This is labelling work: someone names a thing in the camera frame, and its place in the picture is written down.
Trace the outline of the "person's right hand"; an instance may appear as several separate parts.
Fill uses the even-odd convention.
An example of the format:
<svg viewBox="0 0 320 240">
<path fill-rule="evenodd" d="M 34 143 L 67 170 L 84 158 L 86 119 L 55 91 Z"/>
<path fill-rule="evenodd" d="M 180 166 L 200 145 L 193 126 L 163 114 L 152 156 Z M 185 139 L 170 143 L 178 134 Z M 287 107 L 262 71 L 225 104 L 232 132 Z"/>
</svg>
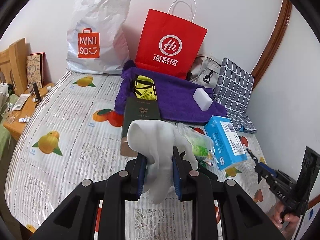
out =
<svg viewBox="0 0 320 240">
<path fill-rule="evenodd" d="M 278 229 L 282 229 L 284 223 L 288 222 L 287 226 L 282 231 L 282 234 L 286 239 L 291 239 L 296 230 L 300 218 L 292 213 L 287 213 L 283 218 L 281 218 L 280 214 L 283 212 L 283 210 L 284 205 L 281 202 L 277 202 L 274 206 L 274 210 L 271 213 L 270 220 Z"/>
</svg>

